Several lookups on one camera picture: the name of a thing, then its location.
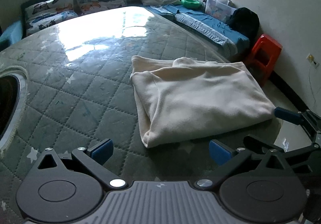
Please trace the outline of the cream white sweater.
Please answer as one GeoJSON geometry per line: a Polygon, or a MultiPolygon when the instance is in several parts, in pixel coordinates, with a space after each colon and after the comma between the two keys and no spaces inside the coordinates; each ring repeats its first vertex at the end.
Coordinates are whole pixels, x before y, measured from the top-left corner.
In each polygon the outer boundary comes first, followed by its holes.
{"type": "Polygon", "coordinates": [[[219,135],[272,118],[275,106],[242,62],[132,57],[146,148],[219,135]]]}

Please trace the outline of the red plastic stool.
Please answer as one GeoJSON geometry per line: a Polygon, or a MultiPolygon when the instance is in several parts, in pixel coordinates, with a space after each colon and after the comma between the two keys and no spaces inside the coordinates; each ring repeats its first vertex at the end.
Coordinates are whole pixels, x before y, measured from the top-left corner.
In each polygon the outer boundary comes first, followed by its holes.
{"type": "Polygon", "coordinates": [[[245,65],[260,86],[268,80],[281,51],[282,45],[267,34],[262,34],[255,43],[245,65]]]}

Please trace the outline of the grey quilted star table cover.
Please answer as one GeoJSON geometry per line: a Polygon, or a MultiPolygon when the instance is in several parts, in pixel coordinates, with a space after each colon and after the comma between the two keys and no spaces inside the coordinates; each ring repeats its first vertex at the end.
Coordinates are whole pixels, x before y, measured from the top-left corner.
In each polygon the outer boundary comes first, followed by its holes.
{"type": "Polygon", "coordinates": [[[110,138],[106,167],[133,180],[195,180],[213,173],[209,139],[146,149],[139,136],[131,58],[223,62],[215,46],[142,7],[64,21],[1,52],[1,69],[28,72],[25,109],[1,154],[1,223],[22,223],[15,194],[41,152],[69,153],[110,138]]]}

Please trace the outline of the black bag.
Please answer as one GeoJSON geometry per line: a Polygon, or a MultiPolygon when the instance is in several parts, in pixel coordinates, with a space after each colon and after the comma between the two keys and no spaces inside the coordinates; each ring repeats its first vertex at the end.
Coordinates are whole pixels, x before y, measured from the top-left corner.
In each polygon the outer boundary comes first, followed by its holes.
{"type": "Polygon", "coordinates": [[[253,41],[257,37],[260,20],[255,12],[246,7],[241,7],[233,12],[226,24],[234,31],[238,31],[250,41],[253,41]]]}

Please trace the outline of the clear plastic storage box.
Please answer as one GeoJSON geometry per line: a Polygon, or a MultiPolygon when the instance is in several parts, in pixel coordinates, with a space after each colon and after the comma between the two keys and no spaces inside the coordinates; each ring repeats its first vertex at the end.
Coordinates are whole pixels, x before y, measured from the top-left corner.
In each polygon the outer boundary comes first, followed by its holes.
{"type": "Polygon", "coordinates": [[[206,0],[205,13],[223,23],[226,23],[236,10],[217,0],[206,0]]]}

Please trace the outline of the green bowl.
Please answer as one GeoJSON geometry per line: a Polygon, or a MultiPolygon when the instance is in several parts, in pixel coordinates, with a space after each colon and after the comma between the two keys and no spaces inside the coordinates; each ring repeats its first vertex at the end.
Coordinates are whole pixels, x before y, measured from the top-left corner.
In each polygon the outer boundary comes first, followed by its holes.
{"type": "Polygon", "coordinates": [[[181,4],[191,10],[196,10],[201,7],[201,3],[196,0],[181,0],[181,4]]]}

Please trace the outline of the small butterfly print cushion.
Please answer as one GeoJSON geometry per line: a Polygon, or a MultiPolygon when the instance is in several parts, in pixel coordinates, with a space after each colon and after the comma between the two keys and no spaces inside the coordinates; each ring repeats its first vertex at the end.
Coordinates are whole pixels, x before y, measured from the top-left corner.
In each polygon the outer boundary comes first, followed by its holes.
{"type": "Polygon", "coordinates": [[[73,0],[48,0],[25,8],[26,36],[78,17],[73,0]]]}

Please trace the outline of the white wall socket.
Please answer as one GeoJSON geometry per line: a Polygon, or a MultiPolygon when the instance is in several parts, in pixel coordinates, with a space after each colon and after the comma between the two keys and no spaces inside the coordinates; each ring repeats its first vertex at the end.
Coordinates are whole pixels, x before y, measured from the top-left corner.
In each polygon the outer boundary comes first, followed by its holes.
{"type": "Polygon", "coordinates": [[[315,57],[312,54],[309,54],[306,59],[315,69],[318,68],[319,62],[315,59],[315,57]]]}

